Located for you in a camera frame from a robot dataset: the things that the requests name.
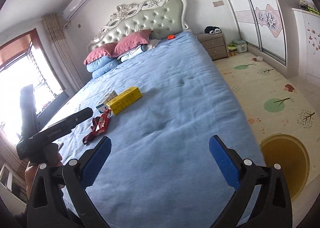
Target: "green leather headboard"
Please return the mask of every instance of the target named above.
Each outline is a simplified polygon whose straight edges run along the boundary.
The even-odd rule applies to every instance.
[[[109,42],[118,42],[132,32],[152,30],[153,39],[189,30],[184,22],[186,0],[148,0],[139,5],[122,5],[89,44],[89,52]]]

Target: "ornate white carving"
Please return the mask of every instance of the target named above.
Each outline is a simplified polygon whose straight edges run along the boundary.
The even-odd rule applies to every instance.
[[[150,10],[150,9],[155,9],[155,8],[161,7],[168,1],[169,0],[147,0],[147,1],[140,3],[139,5],[129,4],[129,5],[117,6],[116,12],[110,16],[110,19],[106,23],[106,25],[101,28],[101,30],[97,33],[97,35],[94,37],[94,39],[90,42],[93,44],[98,43],[100,40],[103,39],[103,37],[105,36],[105,34],[107,33],[108,30],[117,27],[121,21],[123,21],[127,18],[130,18],[132,16],[135,16],[141,10]],[[182,29],[184,31],[186,31],[189,29],[189,26],[184,22],[187,1],[186,0],[181,0],[181,1],[183,4],[182,20],[181,20]]]

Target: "air conditioner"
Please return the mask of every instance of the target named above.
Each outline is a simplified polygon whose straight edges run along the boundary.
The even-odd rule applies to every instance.
[[[89,0],[72,0],[67,8],[63,11],[63,18],[70,21],[71,18],[83,7]]]

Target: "pink pillowcase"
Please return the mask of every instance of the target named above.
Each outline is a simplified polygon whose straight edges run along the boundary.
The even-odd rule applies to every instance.
[[[130,33],[128,36],[122,38],[118,42],[118,45],[112,53],[112,57],[119,57],[121,54],[135,48],[136,46],[139,46],[141,44],[148,44],[149,36],[151,33],[151,30],[141,30]]]
[[[118,43],[116,43],[116,42],[110,42],[110,43],[106,43],[106,44],[94,49],[92,52],[90,52],[90,54],[84,60],[84,62],[83,62],[84,65],[88,65],[91,62],[93,62],[103,56],[112,57],[113,50],[115,49],[117,44]]]

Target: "mattress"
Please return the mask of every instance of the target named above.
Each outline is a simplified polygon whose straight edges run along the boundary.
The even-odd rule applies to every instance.
[[[120,93],[130,86],[143,96],[111,117],[105,134],[111,154],[87,194],[111,227],[210,227],[234,189],[209,152],[209,138],[216,134],[242,158],[264,162],[236,97],[190,32],[89,81],[48,125],[86,107],[97,116],[95,105],[106,90]],[[64,163],[101,139],[82,144],[90,125],[89,119],[60,139]]]

